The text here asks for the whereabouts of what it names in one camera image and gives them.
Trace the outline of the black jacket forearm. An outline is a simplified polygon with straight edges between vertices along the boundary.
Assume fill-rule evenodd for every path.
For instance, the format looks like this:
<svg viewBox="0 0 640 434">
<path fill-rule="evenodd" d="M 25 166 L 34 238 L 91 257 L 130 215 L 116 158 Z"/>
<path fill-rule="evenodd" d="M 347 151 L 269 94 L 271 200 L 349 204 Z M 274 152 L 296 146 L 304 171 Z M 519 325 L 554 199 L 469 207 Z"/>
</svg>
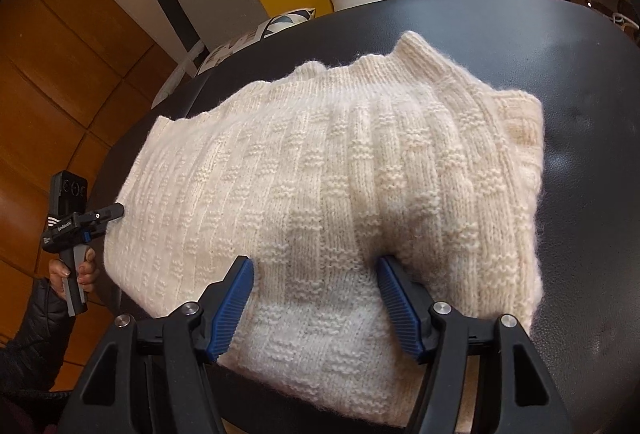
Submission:
<svg viewBox="0 0 640 434">
<path fill-rule="evenodd" d="M 32 285 L 20 330 L 1 347 L 1 431 L 55 433 L 70 398 L 52 390 L 75 318 L 47 278 Z"/>
</svg>

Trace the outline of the person's left hand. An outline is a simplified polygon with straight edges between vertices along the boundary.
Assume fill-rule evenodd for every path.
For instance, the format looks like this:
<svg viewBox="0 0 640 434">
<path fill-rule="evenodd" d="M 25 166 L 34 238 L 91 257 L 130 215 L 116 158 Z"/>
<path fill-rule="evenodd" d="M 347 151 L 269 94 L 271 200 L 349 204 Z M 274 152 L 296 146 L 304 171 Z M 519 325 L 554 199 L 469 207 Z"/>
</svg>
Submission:
<svg viewBox="0 0 640 434">
<path fill-rule="evenodd" d="M 51 287 L 59 298 L 65 299 L 64 283 L 70 278 L 70 269 L 60 259 L 51 259 L 48 267 Z M 76 269 L 76 273 L 79 287 L 86 293 L 91 293 L 100 275 L 96 266 L 96 253 L 91 248 L 86 251 L 84 261 Z"/>
</svg>

